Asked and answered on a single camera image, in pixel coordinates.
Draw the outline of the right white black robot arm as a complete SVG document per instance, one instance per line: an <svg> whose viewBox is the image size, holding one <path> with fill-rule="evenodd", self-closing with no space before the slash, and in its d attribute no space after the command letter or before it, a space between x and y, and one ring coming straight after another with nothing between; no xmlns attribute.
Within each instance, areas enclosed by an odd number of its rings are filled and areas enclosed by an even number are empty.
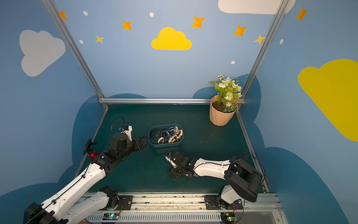
<svg viewBox="0 0 358 224"><path fill-rule="evenodd" d="M180 152L169 153L165 158L172 165L168 173L173 180L181 176L187 180L208 176L227 182L217 196L204 197L207 210L242 208L241 203L244 201L252 203L257 201L263 174L244 158L225 161L210 161L202 158L190 160Z"/></svg>

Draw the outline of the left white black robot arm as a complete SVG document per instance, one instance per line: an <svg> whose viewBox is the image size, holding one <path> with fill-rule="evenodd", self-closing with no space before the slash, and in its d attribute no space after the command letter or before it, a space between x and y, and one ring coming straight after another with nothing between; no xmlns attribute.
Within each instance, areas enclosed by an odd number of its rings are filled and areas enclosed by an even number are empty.
<svg viewBox="0 0 358 224"><path fill-rule="evenodd" d="M149 138L140 136L132 140L125 133L110 138L107 149L98 154L63 189L41 204L32 203L24 212L25 224L77 224L90 214L112 205L117 205L117 192L105 187L94 196L75 205L75 202L93 185L112 172L131 153L146 148Z"/></svg>

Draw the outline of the blue translucent watch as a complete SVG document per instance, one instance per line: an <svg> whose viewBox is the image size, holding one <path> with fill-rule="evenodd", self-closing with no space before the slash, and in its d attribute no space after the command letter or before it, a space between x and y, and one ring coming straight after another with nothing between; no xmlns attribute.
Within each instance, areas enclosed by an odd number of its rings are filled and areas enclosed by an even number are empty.
<svg viewBox="0 0 358 224"><path fill-rule="evenodd" d="M176 135L176 129L175 127L169 127L167 130L166 130L166 133L165 133L165 138L167 141L170 140L170 138L172 138L173 136Z"/></svg>

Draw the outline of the white strap watch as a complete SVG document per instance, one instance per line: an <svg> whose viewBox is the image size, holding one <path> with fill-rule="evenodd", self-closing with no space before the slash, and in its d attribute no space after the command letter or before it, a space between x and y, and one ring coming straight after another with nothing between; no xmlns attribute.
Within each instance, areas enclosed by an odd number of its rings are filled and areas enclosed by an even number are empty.
<svg viewBox="0 0 358 224"><path fill-rule="evenodd" d="M160 137L158 139L158 144L164 144L166 142L166 138L165 137Z"/></svg>

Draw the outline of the cream band watch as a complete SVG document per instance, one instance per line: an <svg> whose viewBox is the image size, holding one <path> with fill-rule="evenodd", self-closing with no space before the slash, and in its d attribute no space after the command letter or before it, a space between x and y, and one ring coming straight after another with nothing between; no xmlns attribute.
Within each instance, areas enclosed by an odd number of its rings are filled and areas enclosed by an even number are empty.
<svg viewBox="0 0 358 224"><path fill-rule="evenodd" d="M175 135L173 135L170 139L169 139L169 143L173 143L175 141L178 141L183 135L183 130L179 130L177 131L177 133Z"/></svg>

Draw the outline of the black round watch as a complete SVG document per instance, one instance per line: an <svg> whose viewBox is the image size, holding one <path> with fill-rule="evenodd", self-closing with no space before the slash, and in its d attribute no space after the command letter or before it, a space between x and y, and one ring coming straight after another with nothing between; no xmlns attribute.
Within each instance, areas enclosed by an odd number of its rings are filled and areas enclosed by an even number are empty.
<svg viewBox="0 0 358 224"><path fill-rule="evenodd" d="M154 129L151 132L151 137L155 140L159 140L162 137L162 130L161 129Z"/></svg>

